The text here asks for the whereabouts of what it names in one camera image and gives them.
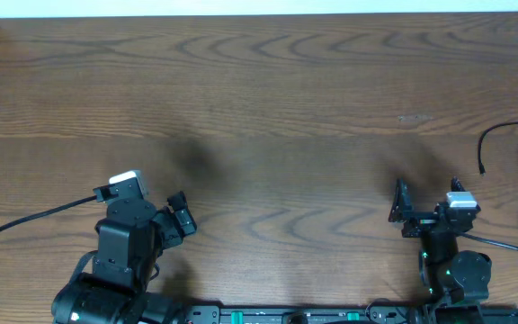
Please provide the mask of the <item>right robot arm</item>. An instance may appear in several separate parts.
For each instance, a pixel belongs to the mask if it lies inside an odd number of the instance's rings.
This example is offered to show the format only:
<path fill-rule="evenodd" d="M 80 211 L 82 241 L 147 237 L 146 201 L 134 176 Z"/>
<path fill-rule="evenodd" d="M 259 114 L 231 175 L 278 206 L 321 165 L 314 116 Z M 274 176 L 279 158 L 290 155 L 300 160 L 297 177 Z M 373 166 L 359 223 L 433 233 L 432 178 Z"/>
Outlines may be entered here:
<path fill-rule="evenodd" d="M 473 228 L 480 207 L 457 178 L 451 180 L 446 200 L 432 211 L 416 211 L 407 184 L 398 179 L 388 216 L 401 223 L 401 235 L 419 239 L 419 270 L 430 300 L 411 309 L 410 323 L 481 323 L 480 303 L 489 296 L 490 257 L 459 250 L 457 237 Z"/>

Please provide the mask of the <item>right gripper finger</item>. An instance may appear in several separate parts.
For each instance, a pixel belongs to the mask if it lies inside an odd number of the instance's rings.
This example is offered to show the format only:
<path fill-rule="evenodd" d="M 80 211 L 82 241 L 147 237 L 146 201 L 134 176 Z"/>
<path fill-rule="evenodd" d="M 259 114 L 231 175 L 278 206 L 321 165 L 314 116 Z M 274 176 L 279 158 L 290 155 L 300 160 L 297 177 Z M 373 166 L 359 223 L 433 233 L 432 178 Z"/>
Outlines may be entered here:
<path fill-rule="evenodd" d="M 457 177 L 451 180 L 450 207 L 454 209 L 470 209 L 480 211 L 474 195 L 467 191 Z"/>
<path fill-rule="evenodd" d="M 396 181 L 394 200 L 388 216 L 389 222 L 403 223 L 413 214 L 413 205 L 407 183 L 399 178 Z"/>

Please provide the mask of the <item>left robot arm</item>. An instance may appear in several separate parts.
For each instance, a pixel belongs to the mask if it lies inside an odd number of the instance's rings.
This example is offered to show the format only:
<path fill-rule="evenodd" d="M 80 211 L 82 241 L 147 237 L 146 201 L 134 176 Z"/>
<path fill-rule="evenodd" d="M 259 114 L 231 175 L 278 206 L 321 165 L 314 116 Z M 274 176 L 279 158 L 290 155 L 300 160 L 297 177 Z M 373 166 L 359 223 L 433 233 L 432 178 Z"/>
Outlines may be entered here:
<path fill-rule="evenodd" d="M 147 291 L 163 251 L 183 243 L 197 226 L 185 194 L 158 209 L 139 193 L 102 194 L 98 248 L 82 256 L 51 306 L 55 323 L 184 323 L 179 302 Z"/>

